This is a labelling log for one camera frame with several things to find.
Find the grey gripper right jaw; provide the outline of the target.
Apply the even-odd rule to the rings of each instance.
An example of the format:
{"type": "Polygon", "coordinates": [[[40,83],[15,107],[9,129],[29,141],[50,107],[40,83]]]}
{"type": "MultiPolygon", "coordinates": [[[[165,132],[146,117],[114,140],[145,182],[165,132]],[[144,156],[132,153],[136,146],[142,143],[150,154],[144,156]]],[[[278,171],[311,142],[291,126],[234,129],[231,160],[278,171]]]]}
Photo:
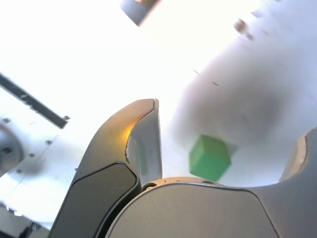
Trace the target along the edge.
{"type": "Polygon", "coordinates": [[[237,188],[172,183],[134,198],[108,238],[314,238],[317,235],[317,131],[297,145],[300,170],[279,183],[237,188]]]}

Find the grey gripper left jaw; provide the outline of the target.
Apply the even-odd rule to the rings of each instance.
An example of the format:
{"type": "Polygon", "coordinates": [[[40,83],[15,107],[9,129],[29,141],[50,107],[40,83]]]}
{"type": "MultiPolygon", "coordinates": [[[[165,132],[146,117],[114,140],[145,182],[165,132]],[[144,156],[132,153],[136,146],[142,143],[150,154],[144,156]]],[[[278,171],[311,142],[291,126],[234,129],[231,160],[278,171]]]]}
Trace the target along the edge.
{"type": "Polygon", "coordinates": [[[137,100],[93,136],[49,236],[103,238],[143,185],[161,178],[159,101],[137,100]]]}

